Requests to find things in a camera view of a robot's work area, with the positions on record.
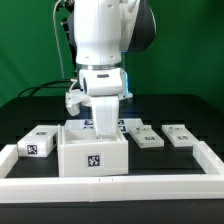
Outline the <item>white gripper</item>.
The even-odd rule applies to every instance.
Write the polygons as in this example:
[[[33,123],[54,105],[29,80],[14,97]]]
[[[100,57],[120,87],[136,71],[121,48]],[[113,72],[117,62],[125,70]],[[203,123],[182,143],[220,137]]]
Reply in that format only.
[[[123,90],[121,69],[79,71],[79,81],[90,98],[92,118],[98,137],[116,134],[119,94]]]

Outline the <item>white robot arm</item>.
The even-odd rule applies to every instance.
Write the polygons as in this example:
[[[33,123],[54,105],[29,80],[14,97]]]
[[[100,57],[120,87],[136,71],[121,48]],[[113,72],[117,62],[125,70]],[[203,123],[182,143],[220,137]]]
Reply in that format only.
[[[76,63],[97,136],[111,137],[117,130],[119,95],[125,89],[121,54],[145,50],[155,35],[148,0],[75,1]]]

